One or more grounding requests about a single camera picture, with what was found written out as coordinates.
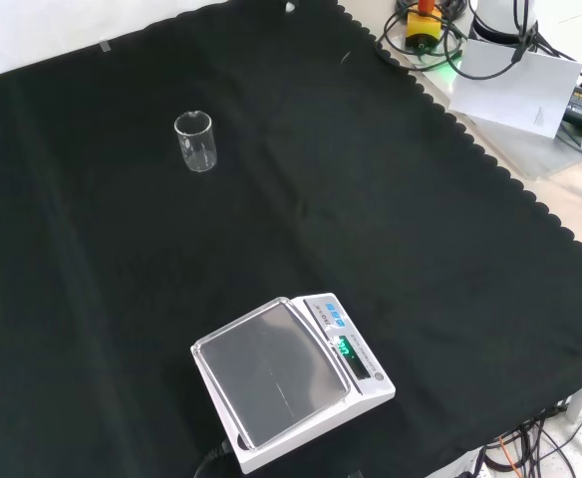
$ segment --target yellow device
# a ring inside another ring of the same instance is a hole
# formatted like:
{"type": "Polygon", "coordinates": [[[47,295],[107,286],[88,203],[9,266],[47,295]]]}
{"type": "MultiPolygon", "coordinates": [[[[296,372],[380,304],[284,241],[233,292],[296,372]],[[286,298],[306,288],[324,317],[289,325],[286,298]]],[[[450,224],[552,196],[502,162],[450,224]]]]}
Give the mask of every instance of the yellow device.
{"type": "Polygon", "coordinates": [[[441,11],[435,6],[435,0],[420,0],[418,10],[434,15],[436,18],[409,12],[407,17],[406,46],[414,50],[434,47],[441,37],[441,11]]]}

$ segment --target black tablecloth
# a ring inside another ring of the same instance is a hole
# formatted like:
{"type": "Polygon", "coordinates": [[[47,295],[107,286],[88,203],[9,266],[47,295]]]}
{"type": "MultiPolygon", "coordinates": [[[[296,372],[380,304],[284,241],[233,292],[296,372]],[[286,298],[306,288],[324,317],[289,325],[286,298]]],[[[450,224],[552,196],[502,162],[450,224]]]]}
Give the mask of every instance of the black tablecloth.
{"type": "Polygon", "coordinates": [[[0,76],[1,478],[191,476],[189,347],[277,296],[336,293],[398,392],[253,476],[422,477],[582,385],[582,245],[333,1],[283,10],[0,76]]]}

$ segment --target white table surface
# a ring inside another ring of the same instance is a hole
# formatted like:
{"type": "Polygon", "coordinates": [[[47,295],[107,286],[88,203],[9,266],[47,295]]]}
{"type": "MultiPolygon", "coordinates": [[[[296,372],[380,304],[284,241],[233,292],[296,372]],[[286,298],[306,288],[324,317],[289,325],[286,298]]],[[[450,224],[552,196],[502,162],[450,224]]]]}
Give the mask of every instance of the white table surface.
{"type": "MultiPolygon", "coordinates": [[[[395,0],[339,0],[339,3],[376,38],[382,34],[384,24],[395,8],[395,0]]],[[[544,37],[553,47],[582,63],[582,4],[578,5],[577,2],[569,0],[538,0],[536,11],[544,37]]],[[[390,47],[387,49],[400,63],[406,61],[400,53],[390,47]]],[[[447,90],[444,92],[443,88],[436,86],[437,82],[421,73],[411,75],[425,88],[426,93],[433,96],[436,103],[447,108],[447,90]]],[[[510,150],[497,146],[496,135],[489,136],[490,131],[485,130],[487,128],[477,126],[465,115],[455,116],[466,126],[467,132],[475,137],[475,142],[483,146],[486,153],[496,157],[499,165],[506,167],[512,177],[519,179],[527,190],[532,191],[537,200],[548,206],[550,212],[559,217],[562,225],[574,233],[575,240],[582,242],[582,156],[578,152],[572,151],[581,157],[574,165],[546,177],[528,179],[514,166],[514,158],[509,156],[510,150]]],[[[515,144],[522,151],[525,148],[528,157],[531,154],[546,154],[549,147],[554,147],[552,141],[545,148],[535,143],[524,145],[521,141],[516,141],[515,144]]]]}

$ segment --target green led display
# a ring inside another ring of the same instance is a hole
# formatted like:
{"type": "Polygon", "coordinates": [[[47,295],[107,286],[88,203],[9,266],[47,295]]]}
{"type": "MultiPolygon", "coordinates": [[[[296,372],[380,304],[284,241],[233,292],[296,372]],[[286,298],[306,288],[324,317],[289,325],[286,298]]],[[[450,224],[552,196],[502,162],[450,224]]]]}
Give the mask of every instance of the green led display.
{"type": "Polygon", "coordinates": [[[351,343],[346,336],[335,337],[335,345],[338,348],[338,352],[349,364],[349,367],[358,378],[358,380],[371,378],[369,371],[365,367],[364,363],[360,360],[358,355],[355,353],[353,346],[351,346],[351,343]]]}

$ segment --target scale control panel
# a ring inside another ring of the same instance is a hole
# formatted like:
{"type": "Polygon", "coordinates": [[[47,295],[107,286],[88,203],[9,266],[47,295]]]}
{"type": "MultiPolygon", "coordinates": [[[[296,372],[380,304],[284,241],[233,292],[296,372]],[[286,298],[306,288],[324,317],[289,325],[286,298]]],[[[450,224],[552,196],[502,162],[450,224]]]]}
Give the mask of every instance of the scale control panel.
{"type": "Polygon", "coordinates": [[[331,349],[362,394],[391,389],[393,385],[340,301],[333,294],[302,298],[331,349]]]}

